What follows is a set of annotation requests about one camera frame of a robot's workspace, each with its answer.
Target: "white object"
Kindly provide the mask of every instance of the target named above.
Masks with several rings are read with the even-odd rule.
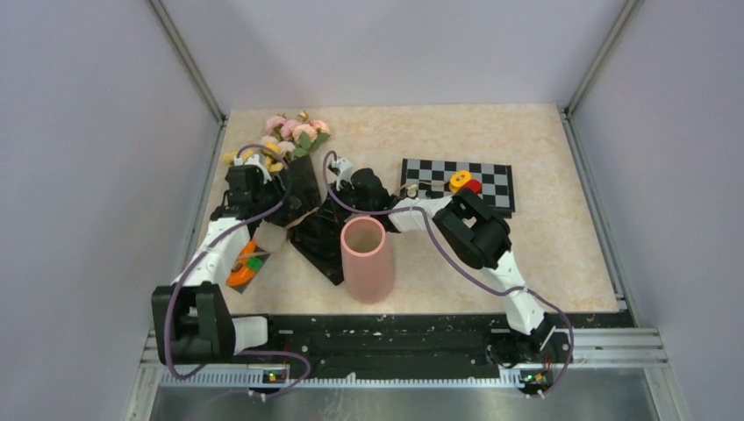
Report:
[[[209,248],[208,245],[225,230],[240,224],[236,218],[220,218],[216,221],[211,221],[207,227],[207,235],[204,237],[204,241],[194,253],[191,258],[194,260],[200,253],[206,252],[204,258],[199,264],[189,273],[189,277],[183,286],[196,287],[201,285],[202,282],[225,282],[227,277],[230,275],[230,271],[233,269],[233,263],[240,255],[240,251],[245,248],[251,237],[248,233],[246,226],[241,226],[237,230],[231,232],[222,241],[217,243],[213,248]],[[181,278],[178,275],[173,282],[176,283]]]
[[[414,210],[413,208],[423,208],[424,211],[426,211],[426,215],[428,215],[429,218],[433,218],[438,211],[447,206],[447,204],[451,201],[451,196],[442,197],[440,199],[419,199],[417,197],[407,197],[398,202],[398,204],[396,204],[393,209],[408,208],[411,209],[411,211],[393,213],[388,216],[388,219],[400,232],[425,230],[426,225],[424,224],[424,215],[420,211]]]
[[[504,253],[498,260],[496,269],[483,268],[481,273],[493,289],[504,291],[513,287],[522,287],[521,290],[502,297],[506,309],[506,322],[513,330],[525,335],[529,335],[533,329],[537,329],[545,318],[545,311],[537,303],[537,300],[526,291],[527,283],[519,272],[519,268],[517,268],[514,253],[511,251]]]
[[[234,318],[235,353],[246,348],[261,346],[268,342],[268,320],[261,316]]]
[[[351,182],[351,174],[354,173],[354,164],[346,158],[338,158],[335,161],[328,164],[331,169],[337,170],[339,173],[336,175],[336,189],[341,188],[341,182]]]
[[[432,218],[451,200],[451,197],[440,199],[406,198],[400,201],[394,209],[411,208],[411,211],[394,213],[389,215],[388,218],[400,232],[425,230],[424,216],[420,211],[414,210],[413,207],[423,208],[426,215]],[[508,296],[501,297],[501,300],[504,302],[506,321],[509,323],[509,327],[517,332],[530,335],[532,330],[536,329],[545,318],[545,311],[537,303],[537,300],[526,292],[527,284],[517,268],[514,254],[511,251],[504,253],[498,260],[496,269],[483,268],[481,274],[493,289],[504,291],[512,287],[523,288],[520,291],[512,292]]]

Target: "pink cup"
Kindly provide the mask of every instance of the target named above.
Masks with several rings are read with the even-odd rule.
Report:
[[[385,228],[370,217],[350,219],[341,230],[341,262],[349,295],[377,303],[393,290],[393,252]]]

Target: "black and white checkerboard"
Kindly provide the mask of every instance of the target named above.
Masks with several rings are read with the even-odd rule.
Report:
[[[514,206],[514,183],[511,165],[475,164],[472,162],[431,161],[403,159],[401,185],[410,182],[448,182],[454,173],[467,169],[472,177],[483,185],[479,195],[484,202],[505,218],[516,210]],[[451,196],[447,186],[418,184],[418,197],[439,198]]]

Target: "white wall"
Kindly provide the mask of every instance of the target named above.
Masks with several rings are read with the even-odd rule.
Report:
[[[0,419],[122,417],[215,134],[145,2],[0,2]]]
[[[222,107],[567,103],[624,0],[165,0]]]
[[[741,419],[742,19],[738,0],[645,2],[577,116],[636,310],[695,419]]]

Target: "beige tabletop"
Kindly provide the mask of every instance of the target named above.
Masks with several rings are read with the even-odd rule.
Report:
[[[617,311],[618,305],[558,110],[551,103],[307,110],[331,138],[313,155],[335,150],[355,168],[370,167],[388,190],[400,183],[403,158],[511,165],[517,211],[507,222],[512,250],[530,288],[564,311]],[[266,118],[299,110],[236,110],[222,152],[255,143]],[[202,227],[227,188],[218,164]],[[325,188],[321,193],[325,197]],[[352,300],[287,243],[242,293],[223,285],[232,313],[360,314],[500,312],[499,298],[457,274],[425,232],[390,234],[396,285],[381,303]]]

